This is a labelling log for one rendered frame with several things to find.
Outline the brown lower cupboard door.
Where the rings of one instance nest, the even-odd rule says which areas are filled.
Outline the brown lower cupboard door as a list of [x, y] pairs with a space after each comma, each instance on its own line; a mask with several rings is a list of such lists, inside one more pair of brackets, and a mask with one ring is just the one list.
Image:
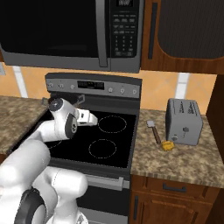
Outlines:
[[[136, 195], [138, 209], [136, 220], [133, 220]], [[132, 191], [129, 224], [206, 224], [211, 208], [211, 203]]]

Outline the brown cupboard door dark panel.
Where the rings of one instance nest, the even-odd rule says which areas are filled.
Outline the brown cupboard door dark panel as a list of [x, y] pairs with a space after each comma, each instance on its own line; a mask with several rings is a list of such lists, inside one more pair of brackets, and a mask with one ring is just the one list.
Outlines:
[[[148, 59], [152, 3], [157, 3]], [[143, 70], [224, 74], [224, 0], [145, 0]]]

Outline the yellow squash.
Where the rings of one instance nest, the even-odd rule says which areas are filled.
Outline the yellow squash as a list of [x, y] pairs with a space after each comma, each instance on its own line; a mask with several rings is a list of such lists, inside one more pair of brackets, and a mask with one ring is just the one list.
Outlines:
[[174, 148], [174, 143], [173, 141], [163, 141], [161, 146], [164, 151], [171, 151]]

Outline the black and steel stove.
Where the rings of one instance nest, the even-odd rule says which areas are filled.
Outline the black and steel stove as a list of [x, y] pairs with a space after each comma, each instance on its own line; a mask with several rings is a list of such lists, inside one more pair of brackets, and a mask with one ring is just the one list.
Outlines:
[[[84, 109], [98, 118], [95, 126], [81, 121], [73, 138], [48, 142], [51, 167], [87, 175], [129, 181], [122, 191], [94, 187], [88, 184], [83, 196], [76, 200], [88, 224], [129, 224], [130, 168], [133, 157], [140, 109], [142, 82], [139, 79], [87, 73], [48, 73], [45, 84], [51, 94], [85, 95], [77, 109]], [[38, 126], [51, 121], [49, 108], [24, 133], [10, 150], [13, 153]]]

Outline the grey toaster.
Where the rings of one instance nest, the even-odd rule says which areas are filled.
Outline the grey toaster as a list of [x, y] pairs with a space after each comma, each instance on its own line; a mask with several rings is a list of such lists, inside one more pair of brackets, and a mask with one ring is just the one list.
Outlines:
[[168, 100], [165, 114], [165, 137], [168, 141], [195, 146], [202, 127], [203, 120], [195, 100]]

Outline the dark brown tall cabinet side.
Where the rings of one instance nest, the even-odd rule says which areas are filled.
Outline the dark brown tall cabinet side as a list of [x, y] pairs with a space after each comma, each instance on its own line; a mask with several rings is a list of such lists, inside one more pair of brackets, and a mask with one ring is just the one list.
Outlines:
[[206, 118], [218, 148], [224, 149], [224, 74], [216, 77]]

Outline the black and steel microwave oven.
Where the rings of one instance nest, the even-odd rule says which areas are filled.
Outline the black and steel microwave oven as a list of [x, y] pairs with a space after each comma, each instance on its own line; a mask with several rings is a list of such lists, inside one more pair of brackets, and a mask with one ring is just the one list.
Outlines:
[[108, 66], [98, 58], [95, 0], [0, 0], [7, 65], [137, 73], [144, 0], [105, 0]]

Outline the brown wooden drawer front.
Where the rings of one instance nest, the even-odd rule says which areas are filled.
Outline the brown wooden drawer front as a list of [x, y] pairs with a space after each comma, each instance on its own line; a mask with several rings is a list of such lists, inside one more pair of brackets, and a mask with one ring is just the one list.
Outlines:
[[214, 203], [220, 189], [206, 185], [195, 185], [161, 178], [145, 178], [144, 185], [148, 190], [159, 193], [178, 195], [179, 197]]

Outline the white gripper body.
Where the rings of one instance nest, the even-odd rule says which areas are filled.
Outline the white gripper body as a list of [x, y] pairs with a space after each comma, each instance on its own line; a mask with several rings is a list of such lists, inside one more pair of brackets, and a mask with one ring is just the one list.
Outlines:
[[87, 125], [88, 126], [95, 126], [98, 123], [98, 118], [87, 111]]

